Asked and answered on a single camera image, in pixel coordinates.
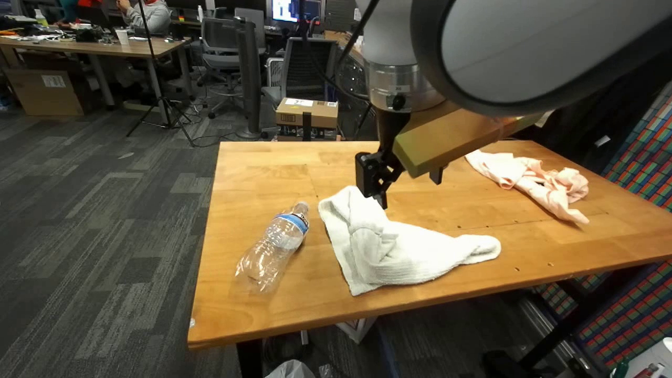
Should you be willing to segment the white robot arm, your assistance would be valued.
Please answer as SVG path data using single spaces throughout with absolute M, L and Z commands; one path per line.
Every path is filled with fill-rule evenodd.
M 666 54 L 672 0 L 356 0 L 380 146 L 357 186 L 384 201 L 403 175 L 528 127 Z

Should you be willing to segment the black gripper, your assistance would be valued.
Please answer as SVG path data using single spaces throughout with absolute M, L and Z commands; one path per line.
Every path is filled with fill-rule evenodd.
M 396 136 L 409 122 L 407 113 L 376 113 L 379 149 L 375 154 L 359 150 L 356 156 L 356 181 L 366 197 L 380 200 L 388 208 L 387 188 L 402 177 L 403 166 L 393 154 Z

